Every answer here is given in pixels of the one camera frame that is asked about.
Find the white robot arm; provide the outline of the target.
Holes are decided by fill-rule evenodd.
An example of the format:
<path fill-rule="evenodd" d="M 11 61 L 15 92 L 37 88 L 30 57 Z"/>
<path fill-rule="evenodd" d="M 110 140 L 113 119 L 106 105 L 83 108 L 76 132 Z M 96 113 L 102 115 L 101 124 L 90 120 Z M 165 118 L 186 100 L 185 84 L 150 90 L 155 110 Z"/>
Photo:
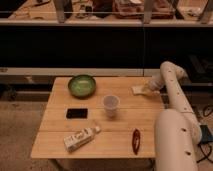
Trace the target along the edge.
<path fill-rule="evenodd" d="M 165 61 L 143 88 L 150 92 L 166 86 L 170 105 L 155 120 L 156 171 L 198 171 L 194 146 L 201 141 L 202 132 L 179 84 L 184 76 L 183 68 Z"/>

